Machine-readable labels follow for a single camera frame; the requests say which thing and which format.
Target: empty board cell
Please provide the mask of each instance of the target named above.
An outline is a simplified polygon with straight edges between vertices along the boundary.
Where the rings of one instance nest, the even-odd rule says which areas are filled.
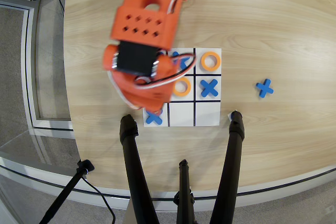
[[[194,126],[194,103],[170,103],[170,126]]]
[[[197,102],[196,126],[218,126],[220,107],[220,102]]]
[[[175,82],[171,101],[194,100],[194,77],[184,76]]]
[[[153,115],[147,112],[146,109],[142,109],[143,125],[145,127],[167,127],[168,126],[168,110],[165,103],[160,115]]]
[[[202,66],[202,57],[204,56],[203,64],[208,68],[216,70],[208,71]],[[222,73],[222,49],[221,48],[196,48],[196,74],[220,74]]]
[[[221,76],[196,76],[196,101],[221,100],[221,91]]]

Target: black grid line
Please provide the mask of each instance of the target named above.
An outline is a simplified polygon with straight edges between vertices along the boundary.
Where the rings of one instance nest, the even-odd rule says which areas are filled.
[[[195,100],[195,101],[191,101],[191,100],[178,100],[178,101],[170,101],[169,103],[192,103],[192,102],[195,102],[195,103],[198,103],[198,102],[221,102],[220,100]]]
[[[169,112],[169,103],[167,103],[167,120],[168,120],[168,127],[170,127],[170,112]]]
[[[221,73],[187,73],[185,76],[222,76]]]
[[[194,48],[194,57],[196,57],[196,48]],[[196,65],[194,66],[194,126],[196,126]]]

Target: blue x piece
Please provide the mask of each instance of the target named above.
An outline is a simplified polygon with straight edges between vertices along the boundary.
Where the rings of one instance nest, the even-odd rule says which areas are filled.
[[[218,96],[218,92],[215,90],[215,86],[218,84],[216,79],[213,79],[210,83],[207,83],[205,80],[201,81],[201,85],[203,85],[204,90],[201,93],[201,96],[206,97],[208,94],[212,94],[213,96]]]
[[[269,86],[271,84],[271,80],[270,79],[265,79],[264,84],[261,83],[257,83],[257,88],[259,88],[261,91],[259,93],[259,96],[261,98],[265,98],[267,93],[273,94],[274,90],[271,89]]]
[[[146,113],[148,114],[148,118],[146,119],[146,124],[150,124],[153,121],[155,123],[157,123],[158,125],[162,124],[162,119],[160,118],[160,115],[162,114],[162,110],[161,110],[161,113],[159,115],[148,112],[148,111],[146,111]]]
[[[179,55],[179,53],[178,52],[173,52],[173,54],[172,54],[172,56],[178,56]]]
[[[185,59],[181,59],[180,68],[181,68],[182,70],[184,70],[184,69],[187,68],[187,65],[185,64],[185,62],[186,62],[187,60],[189,60],[189,59],[190,59],[190,57],[185,58]]]

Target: orange o piece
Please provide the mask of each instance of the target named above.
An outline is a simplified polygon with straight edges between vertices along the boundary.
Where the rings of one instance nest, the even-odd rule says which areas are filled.
[[[207,57],[211,56],[211,55],[215,56],[215,58],[216,58],[216,64],[213,67],[209,67],[205,64],[205,59]],[[219,68],[219,66],[221,65],[220,62],[221,62],[221,59],[220,59],[219,55],[216,54],[215,52],[206,52],[205,54],[203,54],[203,56],[201,58],[202,67],[209,72],[213,72],[213,71],[217,70]]]
[[[187,84],[187,88],[186,88],[186,90],[185,90],[184,92],[178,92],[178,91],[175,89],[176,84],[177,84],[178,82],[180,82],[180,81],[183,81],[185,84]],[[189,94],[190,90],[191,90],[191,84],[190,84],[189,80],[188,80],[187,78],[185,78],[185,77],[182,77],[182,78],[180,78],[180,79],[178,79],[178,80],[176,81],[176,83],[175,83],[175,85],[174,85],[173,93],[174,93],[174,95],[176,95],[176,96],[178,96],[178,97],[185,97],[187,94]]]

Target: white game board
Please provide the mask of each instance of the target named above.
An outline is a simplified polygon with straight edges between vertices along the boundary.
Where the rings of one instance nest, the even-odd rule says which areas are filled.
[[[194,52],[196,66],[184,77],[184,81],[177,81],[175,89],[183,96],[173,94],[171,101],[163,106],[162,113],[157,118],[143,109],[143,122],[145,127],[173,127],[173,126],[217,126],[219,125],[221,107],[221,79],[222,79],[222,49],[221,48],[173,48],[168,52],[179,54]],[[214,52],[220,57],[218,68],[208,71],[203,68],[201,58],[207,52]],[[208,67],[216,65],[214,56],[209,53],[205,64]],[[189,65],[191,58],[184,62]]]

